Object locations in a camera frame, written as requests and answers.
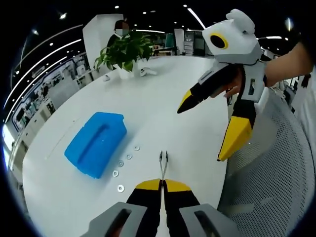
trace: perforated metal surface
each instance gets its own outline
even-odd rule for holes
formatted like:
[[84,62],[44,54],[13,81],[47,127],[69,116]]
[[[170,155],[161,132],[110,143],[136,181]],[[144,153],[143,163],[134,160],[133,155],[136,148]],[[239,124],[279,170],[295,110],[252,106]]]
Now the perforated metal surface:
[[218,210],[243,237],[287,236],[313,197],[315,169],[299,122],[271,90],[249,143],[228,160]]

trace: white round table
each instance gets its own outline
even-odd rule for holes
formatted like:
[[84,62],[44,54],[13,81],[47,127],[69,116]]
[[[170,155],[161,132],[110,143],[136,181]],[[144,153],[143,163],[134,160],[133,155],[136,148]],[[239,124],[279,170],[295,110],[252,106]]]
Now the white round table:
[[[43,236],[78,237],[93,218],[125,202],[137,184],[161,178],[161,150],[169,153],[165,178],[189,185],[200,203],[217,208],[226,172],[226,162],[216,161],[228,124],[226,99],[220,95],[177,114],[183,95],[212,59],[170,56],[146,65],[158,75],[108,82],[99,78],[68,99],[36,135],[23,161],[23,186],[29,215]],[[123,114],[127,129],[100,179],[82,174],[64,156],[95,112]],[[118,192],[118,185],[124,185],[124,192]],[[165,237],[163,204],[160,217],[157,236]]]

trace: face mask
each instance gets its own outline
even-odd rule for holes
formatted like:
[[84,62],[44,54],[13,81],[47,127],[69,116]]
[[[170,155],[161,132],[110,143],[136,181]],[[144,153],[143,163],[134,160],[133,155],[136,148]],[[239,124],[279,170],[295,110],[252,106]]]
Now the face mask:
[[128,34],[128,30],[127,29],[116,29],[116,33],[119,35],[119,36],[125,36]]

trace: human arm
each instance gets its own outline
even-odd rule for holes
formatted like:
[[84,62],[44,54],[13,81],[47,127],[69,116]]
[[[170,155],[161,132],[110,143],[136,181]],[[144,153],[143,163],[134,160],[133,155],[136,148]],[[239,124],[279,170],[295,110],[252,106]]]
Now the human arm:
[[[267,77],[266,86],[273,86],[275,83],[284,79],[306,75],[312,70],[313,61],[305,46],[301,42],[299,42],[288,54],[267,63],[265,68],[265,75]],[[240,86],[241,72],[232,83],[224,87],[224,90],[231,89],[225,94],[225,97],[230,97],[238,93],[240,90]]]

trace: white robot head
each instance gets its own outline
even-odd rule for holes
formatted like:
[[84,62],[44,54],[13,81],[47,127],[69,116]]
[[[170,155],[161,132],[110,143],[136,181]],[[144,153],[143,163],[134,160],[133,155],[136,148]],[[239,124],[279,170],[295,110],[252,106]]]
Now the white robot head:
[[202,31],[210,51],[220,63],[255,64],[262,54],[254,35],[255,24],[237,9],[226,17],[227,20]]

